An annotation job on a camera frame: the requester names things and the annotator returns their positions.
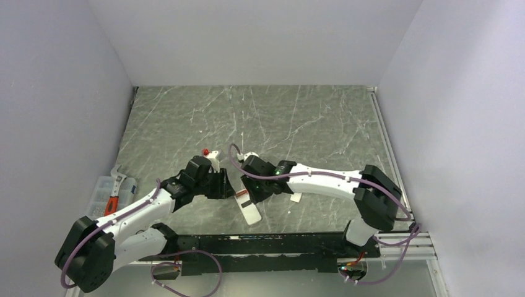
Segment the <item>white battery cover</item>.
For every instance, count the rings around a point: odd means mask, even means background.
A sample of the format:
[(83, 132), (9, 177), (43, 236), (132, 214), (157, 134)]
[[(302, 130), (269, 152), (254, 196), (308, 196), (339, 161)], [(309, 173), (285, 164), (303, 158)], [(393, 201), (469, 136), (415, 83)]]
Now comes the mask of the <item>white battery cover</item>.
[(299, 203), (302, 198), (302, 193), (294, 193), (290, 196), (290, 200), (294, 203)]

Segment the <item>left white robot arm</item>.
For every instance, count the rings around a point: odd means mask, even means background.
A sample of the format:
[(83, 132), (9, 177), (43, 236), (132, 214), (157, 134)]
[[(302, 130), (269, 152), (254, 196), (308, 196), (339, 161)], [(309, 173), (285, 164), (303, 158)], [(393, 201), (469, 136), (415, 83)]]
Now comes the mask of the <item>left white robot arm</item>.
[(136, 260), (158, 256), (163, 260), (185, 254), (211, 253), (190, 246), (169, 226), (157, 220), (172, 214), (196, 196), (212, 200), (235, 194), (225, 168), (217, 160), (195, 156), (178, 174), (157, 180), (156, 187), (131, 205), (96, 219), (76, 220), (54, 260), (65, 289), (90, 293), (116, 270)]

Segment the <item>red white remote control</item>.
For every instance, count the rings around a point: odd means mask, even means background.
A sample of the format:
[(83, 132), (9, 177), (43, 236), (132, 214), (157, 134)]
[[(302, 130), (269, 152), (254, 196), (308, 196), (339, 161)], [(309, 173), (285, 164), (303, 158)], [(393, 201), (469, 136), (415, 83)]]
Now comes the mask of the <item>red white remote control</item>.
[(235, 201), (237, 202), (241, 213), (248, 225), (254, 225), (262, 220), (256, 205), (251, 201), (249, 192), (242, 189), (235, 194)]

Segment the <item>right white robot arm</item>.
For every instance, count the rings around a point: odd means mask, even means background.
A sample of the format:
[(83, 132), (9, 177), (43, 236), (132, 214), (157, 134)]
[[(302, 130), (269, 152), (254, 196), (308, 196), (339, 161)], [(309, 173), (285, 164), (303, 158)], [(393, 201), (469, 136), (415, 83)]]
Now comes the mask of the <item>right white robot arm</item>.
[(359, 255), (374, 235), (392, 231), (402, 207), (401, 189), (373, 165), (361, 171), (334, 171), (287, 160), (274, 166), (250, 155), (237, 168), (255, 203), (282, 193), (351, 200), (358, 214), (348, 222), (341, 240), (342, 251), (349, 257)]

